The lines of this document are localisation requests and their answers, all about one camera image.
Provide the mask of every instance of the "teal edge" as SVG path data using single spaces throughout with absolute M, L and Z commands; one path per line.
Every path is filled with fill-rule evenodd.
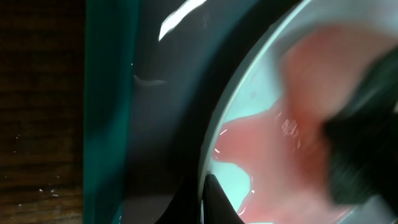
M 120 223 L 138 0 L 87 0 L 83 223 Z

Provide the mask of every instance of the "wooden table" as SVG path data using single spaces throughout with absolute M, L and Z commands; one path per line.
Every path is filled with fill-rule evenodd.
M 84 0 L 0 1 L 0 223 L 82 223 Z

